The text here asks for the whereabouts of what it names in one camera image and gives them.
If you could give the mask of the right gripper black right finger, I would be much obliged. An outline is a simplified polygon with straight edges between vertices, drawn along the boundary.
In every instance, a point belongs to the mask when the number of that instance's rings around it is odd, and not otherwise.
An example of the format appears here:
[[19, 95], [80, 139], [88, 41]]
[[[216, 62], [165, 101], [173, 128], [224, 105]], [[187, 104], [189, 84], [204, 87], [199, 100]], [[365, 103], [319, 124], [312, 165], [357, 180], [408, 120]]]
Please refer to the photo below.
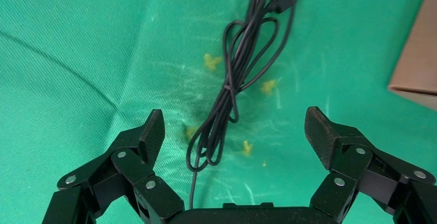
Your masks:
[[395, 223], [436, 223], [436, 177], [376, 148], [357, 128], [306, 111], [304, 131], [328, 175], [310, 207], [342, 223], [356, 197], [371, 197]]

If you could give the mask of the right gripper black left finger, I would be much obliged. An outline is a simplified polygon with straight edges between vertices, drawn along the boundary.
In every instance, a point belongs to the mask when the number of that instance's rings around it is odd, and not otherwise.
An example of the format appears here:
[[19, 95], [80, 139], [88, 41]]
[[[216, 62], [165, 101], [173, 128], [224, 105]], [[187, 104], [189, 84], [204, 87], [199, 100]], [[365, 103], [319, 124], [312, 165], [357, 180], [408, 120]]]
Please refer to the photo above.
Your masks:
[[124, 197], [144, 223], [169, 223], [184, 211], [183, 200], [154, 172], [165, 137], [163, 113], [122, 131], [97, 158], [61, 177], [44, 223], [96, 223]]

